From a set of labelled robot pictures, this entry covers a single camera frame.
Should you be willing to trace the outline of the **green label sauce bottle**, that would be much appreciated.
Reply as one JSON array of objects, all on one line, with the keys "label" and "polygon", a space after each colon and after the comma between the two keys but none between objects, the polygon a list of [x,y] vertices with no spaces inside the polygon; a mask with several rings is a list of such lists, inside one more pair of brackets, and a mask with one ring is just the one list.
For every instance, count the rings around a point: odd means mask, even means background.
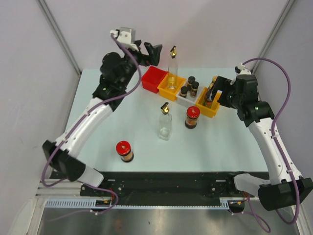
[{"label": "green label sauce bottle", "polygon": [[211,91],[208,91],[205,96],[204,96],[204,102],[203,102],[203,105],[206,107],[206,108],[211,108],[212,106],[212,94],[211,94]]},{"label": "green label sauce bottle", "polygon": [[211,81],[210,85],[209,85],[209,89],[212,89],[212,88],[213,88],[213,86],[214,86],[216,80],[217,80],[217,77],[214,76],[214,77],[212,78],[212,81]]}]

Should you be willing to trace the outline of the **black lid spice jar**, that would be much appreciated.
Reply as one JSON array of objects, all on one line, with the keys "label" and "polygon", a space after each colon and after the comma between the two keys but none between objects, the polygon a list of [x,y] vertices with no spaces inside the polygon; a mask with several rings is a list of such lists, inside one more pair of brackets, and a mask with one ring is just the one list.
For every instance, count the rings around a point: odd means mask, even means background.
[{"label": "black lid spice jar", "polygon": [[190,91],[192,84],[195,82],[195,77],[194,76],[190,76],[188,77],[188,81],[187,81],[187,89]]},{"label": "black lid spice jar", "polygon": [[190,96],[196,97],[199,88],[199,82],[194,81],[191,86]]},{"label": "black lid spice jar", "polygon": [[189,92],[188,87],[187,87],[187,86],[182,86],[181,89],[180,89],[179,95],[180,95],[182,98],[186,98],[186,99],[187,99],[188,92]]}]

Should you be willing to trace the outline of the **glass oil bottle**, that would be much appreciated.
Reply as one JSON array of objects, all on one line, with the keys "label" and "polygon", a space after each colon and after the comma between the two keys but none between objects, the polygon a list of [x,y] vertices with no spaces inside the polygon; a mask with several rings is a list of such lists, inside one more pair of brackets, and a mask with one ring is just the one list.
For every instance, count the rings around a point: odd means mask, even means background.
[{"label": "glass oil bottle", "polygon": [[177,88],[177,76],[178,76],[178,62],[177,62],[177,47],[173,46],[170,50],[170,59],[168,62],[168,78],[167,88]]},{"label": "glass oil bottle", "polygon": [[161,106],[161,115],[159,118],[159,137],[162,140],[168,141],[172,129],[172,114],[170,113],[169,103],[165,102]]}]

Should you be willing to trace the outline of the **red lid jar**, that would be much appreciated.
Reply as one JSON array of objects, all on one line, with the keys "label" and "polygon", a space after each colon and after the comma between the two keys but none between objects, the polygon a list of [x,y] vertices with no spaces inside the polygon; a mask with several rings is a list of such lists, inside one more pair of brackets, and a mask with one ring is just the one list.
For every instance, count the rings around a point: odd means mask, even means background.
[{"label": "red lid jar", "polygon": [[116,151],[123,162],[131,162],[134,159],[134,154],[131,145],[127,141],[120,141],[116,145]]},{"label": "red lid jar", "polygon": [[201,112],[196,106],[190,106],[186,110],[185,126],[188,129],[194,129],[197,126],[198,118]]}]

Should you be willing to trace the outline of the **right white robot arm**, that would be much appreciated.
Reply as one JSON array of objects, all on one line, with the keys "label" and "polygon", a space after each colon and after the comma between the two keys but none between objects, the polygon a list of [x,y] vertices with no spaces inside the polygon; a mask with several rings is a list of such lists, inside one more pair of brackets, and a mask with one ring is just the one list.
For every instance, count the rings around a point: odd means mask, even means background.
[{"label": "right white robot arm", "polygon": [[281,141],[274,113],[270,105],[258,98],[258,83],[254,75],[237,75],[234,80],[217,76],[209,87],[209,97],[217,99],[222,106],[237,110],[237,115],[256,139],[266,162],[269,180],[254,177],[245,172],[233,175],[233,180],[225,184],[230,196],[238,196],[246,191],[259,198],[267,211],[302,203],[313,189],[311,178],[304,178],[292,163]]}]

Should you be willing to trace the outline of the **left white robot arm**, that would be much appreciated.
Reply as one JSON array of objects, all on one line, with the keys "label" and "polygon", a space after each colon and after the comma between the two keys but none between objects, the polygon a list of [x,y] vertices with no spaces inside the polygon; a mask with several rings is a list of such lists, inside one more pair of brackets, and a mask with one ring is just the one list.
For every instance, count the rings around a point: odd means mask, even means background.
[{"label": "left white robot arm", "polygon": [[99,85],[86,109],[60,137],[55,141],[46,140],[42,145],[46,166],[63,173],[71,182],[87,185],[99,196],[108,190],[104,175],[77,157],[98,125],[117,109],[124,97],[133,92],[126,89],[133,75],[141,72],[139,67],[157,66],[162,50],[162,45],[153,46],[148,42],[144,43],[147,54],[142,54],[140,49],[133,49],[130,45],[124,46],[121,42],[117,45],[124,56],[110,52],[103,57]]}]

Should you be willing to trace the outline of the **right yellow plastic bin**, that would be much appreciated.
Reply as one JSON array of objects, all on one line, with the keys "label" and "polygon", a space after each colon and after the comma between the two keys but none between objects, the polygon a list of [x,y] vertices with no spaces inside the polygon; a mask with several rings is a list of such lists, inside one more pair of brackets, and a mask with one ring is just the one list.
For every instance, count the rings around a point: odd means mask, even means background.
[{"label": "right yellow plastic bin", "polygon": [[204,97],[205,97],[205,94],[207,92],[208,88],[207,87],[204,87],[203,91],[201,92],[199,98],[197,99],[195,105],[200,109],[200,112],[202,115],[204,116],[207,116],[207,117],[210,117],[210,118],[213,118],[219,107],[220,107],[220,104],[218,102],[220,96],[221,96],[221,93],[217,92],[217,94],[215,95],[215,98],[214,100],[212,101],[212,104],[211,104],[211,107],[208,108],[206,106],[203,105],[204,103]]}]

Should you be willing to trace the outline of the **yellow plastic bin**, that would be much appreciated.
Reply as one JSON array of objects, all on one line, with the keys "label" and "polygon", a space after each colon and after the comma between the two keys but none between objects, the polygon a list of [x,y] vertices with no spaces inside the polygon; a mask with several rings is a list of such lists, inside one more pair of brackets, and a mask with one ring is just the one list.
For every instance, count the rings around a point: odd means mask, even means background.
[{"label": "yellow plastic bin", "polygon": [[177,77],[177,87],[175,89],[169,89],[167,86],[168,75],[165,75],[163,80],[158,85],[159,95],[170,101],[177,100],[177,94],[180,91],[180,88],[185,84],[186,79],[182,77]]},{"label": "yellow plastic bin", "polygon": [[212,104],[211,104],[211,107],[208,108],[206,106],[203,105],[204,103],[204,97],[205,97],[205,94],[207,92],[208,88],[207,87],[204,87],[203,91],[201,92],[199,98],[197,99],[195,105],[200,109],[200,112],[202,115],[204,116],[207,116],[207,117],[210,117],[210,118],[213,118],[219,107],[220,107],[220,104],[218,102],[220,96],[221,96],[221,93],[217,92],[217,94],[215,95],[215,98],[214,100],[212,101]]}]

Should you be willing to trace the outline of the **red plastic bin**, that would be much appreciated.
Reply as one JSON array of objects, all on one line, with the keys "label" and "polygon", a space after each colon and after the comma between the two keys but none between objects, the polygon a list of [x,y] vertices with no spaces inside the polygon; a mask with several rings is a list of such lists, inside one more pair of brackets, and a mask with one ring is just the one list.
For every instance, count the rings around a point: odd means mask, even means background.
[{"label": "red plastic bin", "polygon": [[150,92],[157,94],[159,92],[157,87],[164,79],[166,74],[166,71],[150,66],[142,77],[142,87]]}]

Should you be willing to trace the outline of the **white plastic bin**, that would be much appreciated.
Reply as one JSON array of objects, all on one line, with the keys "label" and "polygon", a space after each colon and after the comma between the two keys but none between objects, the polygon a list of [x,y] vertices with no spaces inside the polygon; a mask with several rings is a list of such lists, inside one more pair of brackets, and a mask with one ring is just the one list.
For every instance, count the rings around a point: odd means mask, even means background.
[{"label": "white plastic bin", "polygon": [[186,97],[182,97],[182,96],[180,95],[181,88],[179,88],[179,91],[178,91],[178,93],[176,94],[176,98],[177,98],[176,102],[177,102],[179,105],[184,106],[184,107],[186,107],[186,108],[188,108],[188,107],[190,107],[190,106],[195,106],[195,105],[196,105],[196,102],[197,102],[197,100],[199,99],[199,97],[200,97],[202,91],[204,90],[204,88],[205,88],[204,86],[199,85],[198,91],[197,91],[197,94],[196,94],[195,97],[192,97],[192,96],[190,95],[190,93],[187,93],[187,94],[186,94]]}]

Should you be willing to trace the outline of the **left yellow plastic bin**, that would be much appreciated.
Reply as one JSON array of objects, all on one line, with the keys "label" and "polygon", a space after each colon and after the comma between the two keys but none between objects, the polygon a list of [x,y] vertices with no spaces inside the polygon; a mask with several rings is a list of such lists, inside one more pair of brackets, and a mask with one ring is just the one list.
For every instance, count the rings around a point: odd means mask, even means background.
[{"label": "left yellow plastic bin", "polygon": [[170,101],[177,100],[177,94],[180,91],[180,88],[185,84],[186,79],[182,77],[177,77],[177,87],[175,89],[169,89],[167,86],[168,75],[165,75],[163,80],[158,85],[159,95]]}]

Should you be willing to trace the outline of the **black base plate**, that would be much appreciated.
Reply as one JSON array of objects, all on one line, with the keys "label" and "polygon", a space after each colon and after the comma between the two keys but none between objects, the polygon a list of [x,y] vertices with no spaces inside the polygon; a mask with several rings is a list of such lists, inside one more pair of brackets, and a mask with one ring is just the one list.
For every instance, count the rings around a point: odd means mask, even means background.
[{"label": "black base plate", "polygon": [[244,193],[233,189],[229,172],[105,172],[99,189],[82,185],[81,196],[109,197],[120,206],[209,207],[223,198],[243,208]]}]

